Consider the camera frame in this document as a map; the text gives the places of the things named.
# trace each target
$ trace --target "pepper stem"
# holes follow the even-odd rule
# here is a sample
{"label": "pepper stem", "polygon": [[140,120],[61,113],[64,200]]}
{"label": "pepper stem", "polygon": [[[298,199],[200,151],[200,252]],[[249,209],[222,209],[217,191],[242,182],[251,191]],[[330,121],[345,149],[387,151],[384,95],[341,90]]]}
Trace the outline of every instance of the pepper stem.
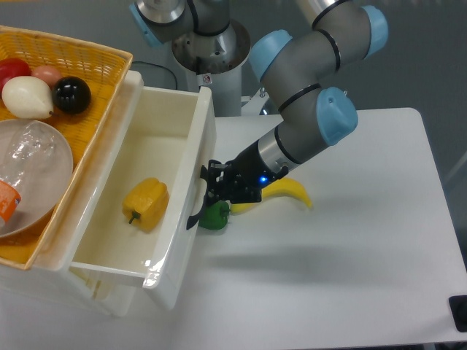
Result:
{"label": "pepper stem", "polygon": [[139,220],[140,218],[141,218],[141,214],[139,212],[133,210],[131,212],[131,219],[130,219],[130,221],[128,221],[128,223],[131,224],[133,222],[133,220],[135,220],[135,219]]}

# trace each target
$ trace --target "blue joint cap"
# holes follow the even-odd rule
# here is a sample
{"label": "blue joint cap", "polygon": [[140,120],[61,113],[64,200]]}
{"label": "blue joint cap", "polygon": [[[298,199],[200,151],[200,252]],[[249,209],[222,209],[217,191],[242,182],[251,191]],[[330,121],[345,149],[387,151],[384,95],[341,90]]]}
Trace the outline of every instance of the blue joint cap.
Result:
{"label": "blue joint cap", "polygon": [[333,146],[352,133],[358,124],[353,103],[337,87],[320,92],[316,103],[316,116],[321,136]]}
{"label": "blue joint cap", "polygon": [[386,45],[389,28],[387,27],[386,17],[376,7],[363,6],[362,9],[366,11],[371,26],[370,48],[366,54],[366,57],[369,57]]}
{"label": "blue joint cap", "polygon": [[292,37],[287,31],[273,31],[252,47],[249,61],[258,81],[290,40]]}
{"label": "blue joint cap", "polygon": [[139,30],[143,33],[144,40],[151,47],[159,47],[162,45],[162,42],[155,37],[154,33],[147,26],[138,9],[136,4],[130,5],[130,12],[133,15],[135,23],[138,25]]}

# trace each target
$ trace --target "red tomato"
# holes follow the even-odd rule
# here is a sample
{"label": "red tomato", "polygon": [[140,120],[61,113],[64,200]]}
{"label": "red tomato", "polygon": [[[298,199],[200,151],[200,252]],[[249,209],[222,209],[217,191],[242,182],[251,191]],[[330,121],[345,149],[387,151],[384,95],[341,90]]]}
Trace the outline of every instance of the red tomato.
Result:
{"label": "red tomato", "polygon": [[0,96],[4,85],[15,77],[31,75],[29,65],[19,58],[5,58],[0,61]]}

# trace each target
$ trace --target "white plastic drawer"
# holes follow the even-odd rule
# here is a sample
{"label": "white plastic drawer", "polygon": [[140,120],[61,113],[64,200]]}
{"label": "white plastic drawer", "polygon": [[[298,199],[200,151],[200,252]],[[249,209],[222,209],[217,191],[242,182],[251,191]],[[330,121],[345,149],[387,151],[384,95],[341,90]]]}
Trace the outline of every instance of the white plastic drawer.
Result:
{"label": "white plastic drawer", "polygon": [[[199,93],[144,87],[109,178],[73,256],[75,273],[105,283],[144,287],[171,308],[185,273],[196,227],[186,230],[201,203],[201,166],[215,145],[211,91]],[[147,177],[165,182],[166,213],[149,233],[122,214],[126,194]]]}

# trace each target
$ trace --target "black ball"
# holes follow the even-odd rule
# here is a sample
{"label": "black ball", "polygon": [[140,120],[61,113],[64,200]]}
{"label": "black ball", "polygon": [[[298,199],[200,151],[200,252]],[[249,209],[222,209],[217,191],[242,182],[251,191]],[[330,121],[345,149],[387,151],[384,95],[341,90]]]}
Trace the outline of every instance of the black ball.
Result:
{"label": "black ball", "polygon": [[90,104],[90,88],[81,78],[61,78],[52,89],[52,101],[66,113],[84,112]]}

